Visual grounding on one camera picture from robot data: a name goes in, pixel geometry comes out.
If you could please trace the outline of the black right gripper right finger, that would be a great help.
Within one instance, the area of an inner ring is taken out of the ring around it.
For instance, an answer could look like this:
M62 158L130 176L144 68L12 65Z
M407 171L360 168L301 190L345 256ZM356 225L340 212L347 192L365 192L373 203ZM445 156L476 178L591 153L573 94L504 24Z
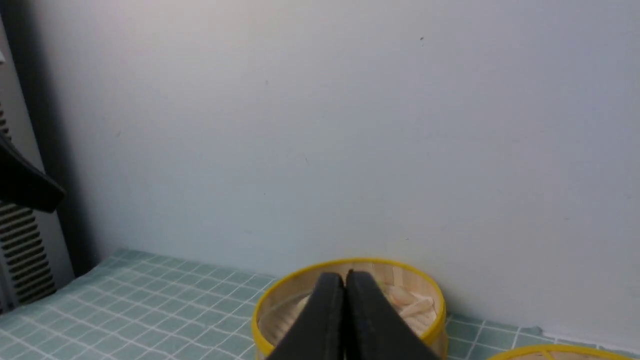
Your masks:
M345 281L347 360L439 360L384 296L374 277L351 269Z

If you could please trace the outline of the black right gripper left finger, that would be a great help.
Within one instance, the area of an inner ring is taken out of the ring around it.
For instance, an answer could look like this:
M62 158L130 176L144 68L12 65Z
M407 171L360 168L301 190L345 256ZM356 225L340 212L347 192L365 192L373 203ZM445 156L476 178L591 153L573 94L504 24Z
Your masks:
M320 274L306 305L268 360L343 360L345 283L338 273Z

